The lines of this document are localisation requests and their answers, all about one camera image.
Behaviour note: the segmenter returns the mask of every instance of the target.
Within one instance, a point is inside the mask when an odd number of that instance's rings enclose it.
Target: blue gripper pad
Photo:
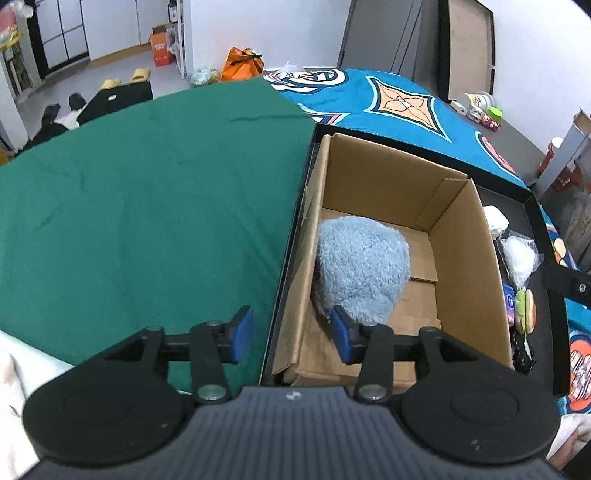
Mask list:
[[[238,363],[244,354],[246,349],[251,342],[252,325],[254,324],[255,316],[250,307],[242,307],[236,316],[232,319],[232,323],[239,320],[239,323],[235,325],[233,336],[232,336],[232,361]]]
[[[330,328],[340,360],[344,364],[348,364],[352,358],[351,338],[349,335],[350,326],[347,325],[345,319],[341,318],[334,307],[330,309]]]

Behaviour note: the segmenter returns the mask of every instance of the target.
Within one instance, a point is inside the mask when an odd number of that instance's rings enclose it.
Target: orange box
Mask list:
[[[173,62],[174,55],[169,50],[173,43],[173,35],[168,31],[168,25],[154,27],[150,36],[150,43],[152,45],[154,64],[157,67],[170,65]]]

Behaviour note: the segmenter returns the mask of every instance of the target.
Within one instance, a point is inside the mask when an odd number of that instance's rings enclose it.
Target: green tablecloth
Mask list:
[[[262,79],[142,103],[0,168],[0,329],[77,364],[255,313],[258,381],[314,121]],[[190,388],[187,365],[169,380]]]

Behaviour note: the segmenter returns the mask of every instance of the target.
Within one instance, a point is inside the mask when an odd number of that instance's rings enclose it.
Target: door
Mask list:
[[[31,36],[35,58],[44,57],[41,78],[88,55],[80,0],[37,0],[29,25],[38,32]]]
[[[168,22],[166,0],[137,0],[140,43],[148,43],[152,29]]]
[[[413,0],[353,0],[339,67],[390,72]]]
[[[139,45],[135,0],[82,0],[90,59]]]

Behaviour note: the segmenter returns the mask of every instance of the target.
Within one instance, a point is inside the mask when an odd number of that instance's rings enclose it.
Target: orange bag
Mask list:
[[[258,77],[264,66],[261,55],[254,53],[250,48],[240,50],[232,47],[222,70],[222,81],[248,80]]]

